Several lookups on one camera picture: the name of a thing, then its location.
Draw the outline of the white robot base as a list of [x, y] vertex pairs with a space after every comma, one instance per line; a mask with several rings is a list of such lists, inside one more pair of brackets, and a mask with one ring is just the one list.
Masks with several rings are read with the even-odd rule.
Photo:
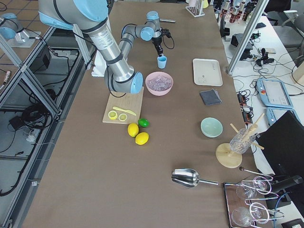
[[94, 67], [91, 75], [93, 77], [104, 77], [106, 70], [106, 61], [104, 60], [102, 54], [97, 50], [95, 55]]

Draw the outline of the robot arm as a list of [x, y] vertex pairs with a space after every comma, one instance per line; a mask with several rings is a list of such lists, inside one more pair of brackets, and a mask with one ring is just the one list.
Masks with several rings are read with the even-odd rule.
[[40, 0], [42, 23], [59, 29], [72, 30], [78, 25], [103, 56], [107, 68], [104, 79], [111, 91], [137, 94], [143, 86], [143, 75], [128, 65], [109, 27], [108, 3], [105, 0]]
[[147, 21], [143, 25], [130, 23], [123, 27], [119, 48], [125, 59], [128, 58], [136, 38], [151, 41], [157, 51], [157, 55], [159, 57], [164, 56], [162, 48], [163, 37], [172, 38], [172, 36], [167, 28], [161, 27], [158, 12], [149, 11], [146, 14], [146, 19]]

